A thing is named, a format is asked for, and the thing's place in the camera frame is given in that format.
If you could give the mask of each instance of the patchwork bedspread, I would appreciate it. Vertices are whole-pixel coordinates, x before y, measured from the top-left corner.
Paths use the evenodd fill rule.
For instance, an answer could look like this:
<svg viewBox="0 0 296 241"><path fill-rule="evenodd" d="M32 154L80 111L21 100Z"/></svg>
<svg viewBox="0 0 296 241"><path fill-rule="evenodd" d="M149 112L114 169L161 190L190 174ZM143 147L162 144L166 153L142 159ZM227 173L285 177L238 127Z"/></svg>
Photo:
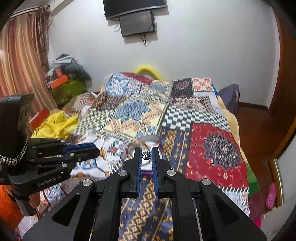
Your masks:
<svg viewBox="0 0 296 241"><path fill-rule="evenodd" d="M41 216L86 177L106 178L122 168L127 145L147 135L159 137L163 158L187 178L209 178L246 214L247 165L210 78L164 82L116 73L74 130L72 143L91 139L105 150L101 157L77 164L71 181L43 191ZM119 240L172 240L170 199L157 199L151 175L142 175L138 199L122 203Z"/></svg>

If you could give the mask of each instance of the striped curtain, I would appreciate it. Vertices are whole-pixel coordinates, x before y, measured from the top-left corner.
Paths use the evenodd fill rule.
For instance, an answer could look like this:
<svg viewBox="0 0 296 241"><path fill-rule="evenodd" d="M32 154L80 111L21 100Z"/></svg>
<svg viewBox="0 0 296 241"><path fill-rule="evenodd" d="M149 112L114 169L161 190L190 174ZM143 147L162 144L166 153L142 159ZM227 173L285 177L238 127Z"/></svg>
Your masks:
<svg viewBox="0 0 296 241"><path fill-rule="evenodd" d="M43 40L40 37L40 14L37 12L8 20L0 33L0 98L34 93L30 118L43 108L57 108L44 83L47 69L44 64L48 63L44 60L47 53L41 51L46 51L44 46L48 43L42 41L44 37Z"/></svg>

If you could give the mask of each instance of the wooden floor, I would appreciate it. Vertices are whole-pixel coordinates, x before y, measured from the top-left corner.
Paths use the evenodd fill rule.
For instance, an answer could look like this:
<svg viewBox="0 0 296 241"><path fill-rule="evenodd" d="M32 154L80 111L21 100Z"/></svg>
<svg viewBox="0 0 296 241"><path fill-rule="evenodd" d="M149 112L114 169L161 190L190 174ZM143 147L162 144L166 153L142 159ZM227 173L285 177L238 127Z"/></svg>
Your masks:
<svg viewBox="0 0 296 241"><path fill-rule="evenodd" d="M261 196L256 201L253 200L252 203L252 207L256 207L256 210L251 208L250 214L256 219L267 212L265 199L268 187L273 181L268 162L269 157L284 139L289 126L283 126L281 120L270 116L265 110L248 107L239 107L237 121L239 123L240 146L260 187L258 195Z"/></svg>

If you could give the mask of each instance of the metal bolt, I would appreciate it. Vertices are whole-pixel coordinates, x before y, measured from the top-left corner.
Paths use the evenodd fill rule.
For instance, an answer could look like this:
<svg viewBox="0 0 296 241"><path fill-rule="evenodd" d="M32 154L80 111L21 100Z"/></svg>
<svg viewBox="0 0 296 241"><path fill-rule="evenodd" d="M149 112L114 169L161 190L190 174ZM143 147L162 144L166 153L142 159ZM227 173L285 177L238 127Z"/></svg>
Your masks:
<svg viewBox="0 0 296 241"><path fill-rule="evenodd" d="M82 184L83 184L83 186L89 186L89 185L91 185L92 184L92 180L90 180L90 179L85 179L83 182L82 182Z"/></svg>
<svg viewBox="0 0 296 241"><path fill-rule="evenodd" d="M120 176L122 176L122 177L126 176L127 174L128 174L128 172L127 172L126 170L120 170L120 171L118 172L118 175L120 175Z"/></svg>
<svg viewBox="0 0 296 241"><path fill-rule="evenodd" d="M209 185L211 185L212 182L211 182L210 179L205 178L205 179L202 180L202 183L203 183L203 185L205 185L205 186L209 186Z"/></svg>
<svg viewBox="0 0 296 241"><path fill-rule="evenodd" d="M176 175L176 171L175 171L175 170L168 170L168 171L167 171L167 174L168 174L169 176L174 176L174 175Z"/></svg>

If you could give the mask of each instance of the person's finger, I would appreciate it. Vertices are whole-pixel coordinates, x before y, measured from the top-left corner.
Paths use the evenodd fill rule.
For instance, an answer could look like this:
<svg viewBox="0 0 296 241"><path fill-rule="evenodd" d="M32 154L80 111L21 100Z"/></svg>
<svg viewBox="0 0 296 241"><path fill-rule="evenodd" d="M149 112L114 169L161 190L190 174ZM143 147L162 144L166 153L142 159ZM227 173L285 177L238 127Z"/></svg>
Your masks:
<svg viewBox="0 0 296 241"><path fill-rule="evenodd" d="M30 201L29 201L30 205L33 208L37 208L40 204L40 192L30 195L29 198L30 198Z"/></svg>

